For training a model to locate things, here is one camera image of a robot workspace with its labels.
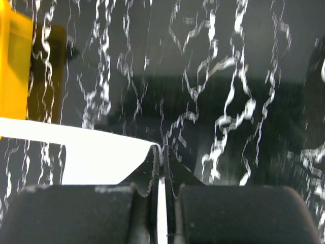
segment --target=yellow plastic object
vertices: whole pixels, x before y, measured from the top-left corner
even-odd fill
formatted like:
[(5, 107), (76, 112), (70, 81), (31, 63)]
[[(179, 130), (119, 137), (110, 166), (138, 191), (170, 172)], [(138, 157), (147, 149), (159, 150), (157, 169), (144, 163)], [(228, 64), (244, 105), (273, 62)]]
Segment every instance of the yellow plastic object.
[(33, 22), (0, 0), (0, 117), (26, 119)]

